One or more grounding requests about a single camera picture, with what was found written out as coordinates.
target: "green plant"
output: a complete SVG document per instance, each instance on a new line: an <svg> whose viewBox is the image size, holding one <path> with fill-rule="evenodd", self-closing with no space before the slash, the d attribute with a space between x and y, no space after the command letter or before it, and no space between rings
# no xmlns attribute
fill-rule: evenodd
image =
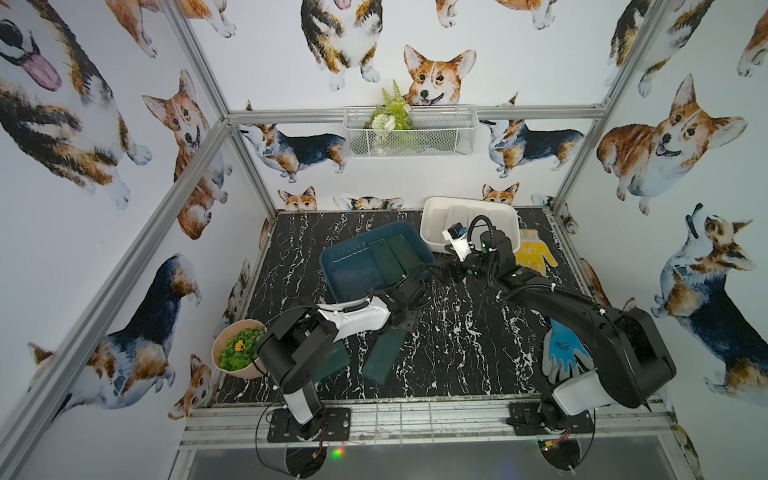
<svg viewBox="0 0 768 480"><path fill-rule="evenodd" d="M228 372L241 370L256 359L256 344L264 336L264 329L245 329L231 339L219 355L219 367Z"/></svg>

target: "plant pot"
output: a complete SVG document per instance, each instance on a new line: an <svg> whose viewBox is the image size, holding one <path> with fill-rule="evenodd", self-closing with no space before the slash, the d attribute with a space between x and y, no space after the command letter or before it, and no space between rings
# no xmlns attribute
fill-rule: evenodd
<svg viewBox="0 0 768 480"><path fill-rule="evenodd" d="M252 379L261 378L263 376L261 372L266 372L266 368L264 367L264 364L261 362L261 359L256 360L256 364L259 366L259 369L261 369L261 372L252 363L249 364L244 369L234 370L233 372L230 372L229 370L222 369L219 366L219 357L221 356L221 353L224 351L224 349L227 348L227 342L232 337L236 336L238 333L242 332L245 329L260 329L263 327L264 325L258 320L245 319L239 322L235 322L232 325L228 326L226 329L224 329L224 331L216 338L216 341L214 342L214 347L210 351L210 355L213 357L214 365L216 366L216 368L226 373L227 375L236 376L237 378L241 378L241 379L252 380Z"/></svg>

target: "yellow work glove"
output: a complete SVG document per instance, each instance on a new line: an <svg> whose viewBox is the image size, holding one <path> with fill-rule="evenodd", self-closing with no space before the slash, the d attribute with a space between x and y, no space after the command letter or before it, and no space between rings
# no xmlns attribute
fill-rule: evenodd
<svg viewBox="0 0 768 480"><path fill-rule="evenodd" d="M520 230L520 250L515 254L515 260L517 260L518 265L536 270L544 276L547 276L544 260L547 260L549 266L558 265L547 244L538 237L536 230Z"/></svg>

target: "white plastic tray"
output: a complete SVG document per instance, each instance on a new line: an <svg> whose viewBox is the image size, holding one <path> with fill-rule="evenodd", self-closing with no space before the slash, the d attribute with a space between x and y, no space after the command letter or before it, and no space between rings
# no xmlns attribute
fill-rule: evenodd
<svg viewBox="0 0 768 480"><path fill-rule="evenodd" d="M430 197L424 204L422 226L419 234L427 244L427 247L436 253L447 253L445 245L449 242L443 239L442 231L459 222L464 228L469 228L472 219L478 215L485 215L493 223L493 226L505 233L512 241L512 251L520 250L520 223L518 212L507 204L484 202L482 200L468 200L465 198ZM488 228L478 225L472 231L472 239L475 246L480 245L480 233Z"/></svg>

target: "black marble surface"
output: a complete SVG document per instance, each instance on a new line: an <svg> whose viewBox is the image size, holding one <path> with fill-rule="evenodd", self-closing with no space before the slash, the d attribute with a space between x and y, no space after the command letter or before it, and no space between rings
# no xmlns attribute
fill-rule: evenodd
<svg viewBox="0 0 768 480"><path fill-rule="evenodd" d="M547 275L560 285L578 289L561 245L544 212L518 209L521 228L538 230L557 267ZM250 301L247 318L265 321L304 296L333 303L326 292L319 255L326 247L355 235L405 220L416 227L421 211L281 214ZM361 333L343 340L351 362L316 386L321 399L376 399L433 396L483 396L540 392L541 348L550 328L530 310L523 310L484 292L472 281L443 286L431 282L435 301L420 316L384 386L365 378L361 369L376 335ZM276 393L265 379L227 376L217 404L272 401Z"/></svg>

